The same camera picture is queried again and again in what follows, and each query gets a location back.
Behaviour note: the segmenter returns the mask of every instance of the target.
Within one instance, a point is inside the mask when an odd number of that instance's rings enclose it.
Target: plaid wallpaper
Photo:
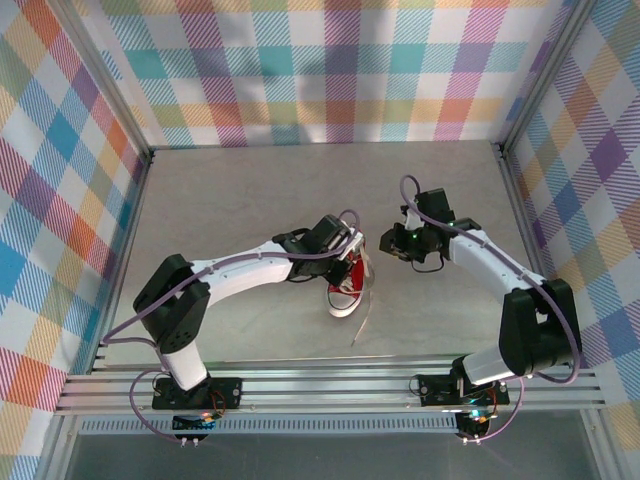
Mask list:
[[[0,479],[33,476],[142,163],[44,0],[0,2]]]
[[[640,472],[640,1],[600,0],[516,148],[545,264]]]
[[[188,147],[496,138],[571,0],[74,4],[149,143]]]

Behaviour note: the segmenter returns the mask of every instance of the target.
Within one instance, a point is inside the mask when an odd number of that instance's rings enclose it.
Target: vent grille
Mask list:
[[[157,429],[170,433],[171,416],[151,420]],[[368,414],[368,415],[266,415],[234,414],[216,422],[210,434],[242,433],[313,433],[313,434],[363,434],[363,433],[449,433],[456,431],[453,414]],[[184,433],[196,433],[190,430]],[[79,433],[84,435],[144,434],[150,433],[142,423],[130,415],[85,417]]]

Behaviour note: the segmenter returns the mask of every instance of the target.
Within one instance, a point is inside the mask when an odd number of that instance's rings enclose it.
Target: gray floor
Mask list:
[[[487,142],[309,145],[162,151],[148,190],[116,324],[162,260],[210,259],[256,247],[274,234],[312,227],[327,213],[357,210],[376,270],[369,304],[335,319],[326,283],[267,285],[209,309],[198,337],[205,361],[467,353],[494,344],[501,305],[453,264],[433,275],[377,250],[401,221],[398,182],[444,187],[459,217],[470,216],[527,265],[515,219]],[[437,258],[430,259],[433,266]],[[146,334],[141,325],[131,334]],[[155,362],[145,347],[109,347],[108,364]]]
[[[181,450],[153,435],[80,436],[68,480],[599,478],[577,412],[523,412],[498,437],[452,434],[214,435]]]

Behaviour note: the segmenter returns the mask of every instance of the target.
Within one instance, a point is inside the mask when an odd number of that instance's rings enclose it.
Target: red and white shoe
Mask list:
[[[329,313],[338,318],[351,315],[360,305],[364,295],[364,260],[360,252],[350,255],[353,255],[352,258],[357,258],[351,272],[340,287],[329,285],[325,297]]]

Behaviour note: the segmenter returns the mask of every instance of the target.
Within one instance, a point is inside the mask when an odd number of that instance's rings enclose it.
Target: black mounting plate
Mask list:
[[[241,378],[207,378],[186,392],[173,378],[159,378],[155,383],[151,408],[154,410],[235,410],[240,406],[241,397]]]
[[[484,408],[493,406],[493,397],[489,394],[488,389],[474,395],[477,398],[461,398],[459,391],[454,388],[450,375],[416,375],[416,379],[418,380],[418,392],[422,392],[423,387],[427,388],[427,393],[420,395],[420,405],[423,407],[469,405]],[[498,405],[509,405],[509,392],[506,388],[504,392],[501,391],[499,382],[496,382],[494,392]]]

